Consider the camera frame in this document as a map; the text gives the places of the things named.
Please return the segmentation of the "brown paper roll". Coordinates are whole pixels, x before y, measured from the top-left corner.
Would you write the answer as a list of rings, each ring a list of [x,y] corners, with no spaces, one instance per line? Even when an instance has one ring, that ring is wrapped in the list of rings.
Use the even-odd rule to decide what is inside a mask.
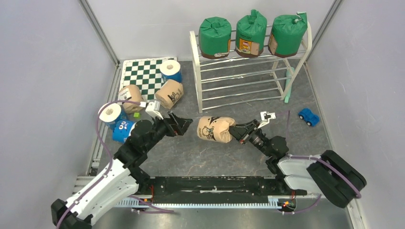
[[[202,140],[229,143],[233,138],[229,128],[235,125],[236,121],[230,117],[203,116],[199,119],[196,133]]]

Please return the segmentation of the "brown roll with cartoon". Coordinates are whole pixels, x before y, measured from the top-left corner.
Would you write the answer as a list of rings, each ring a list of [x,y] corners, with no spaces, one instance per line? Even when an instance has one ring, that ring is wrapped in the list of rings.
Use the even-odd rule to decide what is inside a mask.
[[[155,98],[166,109],[171,109],[183,96],[183,85],[175,80],[168,79],[155,93]]]

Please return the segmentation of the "brown roll with label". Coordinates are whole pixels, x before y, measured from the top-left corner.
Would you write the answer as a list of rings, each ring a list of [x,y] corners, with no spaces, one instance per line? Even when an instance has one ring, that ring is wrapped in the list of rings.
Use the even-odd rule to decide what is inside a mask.
[[[138,103],[144,101],[140,89],[133,84],[125,86],[118,92],[118,100],[126,100]],[[127,114],[133,114],[143,109],[143,107],[141,107],[139,104],[123,103],[122,106]]]

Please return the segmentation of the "green paper roll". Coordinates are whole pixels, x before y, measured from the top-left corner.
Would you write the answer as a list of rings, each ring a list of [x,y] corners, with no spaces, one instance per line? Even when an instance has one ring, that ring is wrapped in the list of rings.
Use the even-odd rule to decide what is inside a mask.
[[[267,19],[258,10],[241,18],[236,25],[235,51],[243,57],[258,57],[264,50]]]

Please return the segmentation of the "green brown roll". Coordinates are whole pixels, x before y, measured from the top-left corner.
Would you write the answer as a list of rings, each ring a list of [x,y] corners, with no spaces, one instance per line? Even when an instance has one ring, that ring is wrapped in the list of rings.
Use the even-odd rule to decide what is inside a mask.
[[[307,28],[306,12],[275,17],[268,41],[270,53],[282,58],[296,55]]]

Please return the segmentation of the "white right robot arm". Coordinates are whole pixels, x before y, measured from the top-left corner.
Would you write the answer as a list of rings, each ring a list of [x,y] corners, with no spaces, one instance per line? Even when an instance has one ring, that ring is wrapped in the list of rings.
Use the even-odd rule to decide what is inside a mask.
[[[229,133],[239,143],[249,142],[268,157],[269,171],[282,177],[276,181],[276,189],[282,195],[305,190],[345,208],[353,199],[361,198],[361,190],[367,185],[365,177],[335,151],[314,156],[291,155],[287,139],[278,135],[266,137],[257,120],[232,125]]]

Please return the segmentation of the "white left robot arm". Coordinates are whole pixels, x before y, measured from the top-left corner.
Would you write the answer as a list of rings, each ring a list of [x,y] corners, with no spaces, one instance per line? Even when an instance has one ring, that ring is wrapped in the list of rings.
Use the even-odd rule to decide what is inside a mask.
[[[57,199],[52,203],[56,228],[90,229],[121,200],[149,191],[150,176],[140,168],[147,153],[165,136],[184,135],[193,122],[173,112],[168,115],[135,122],[129,137],[101,173],[67,200]]]

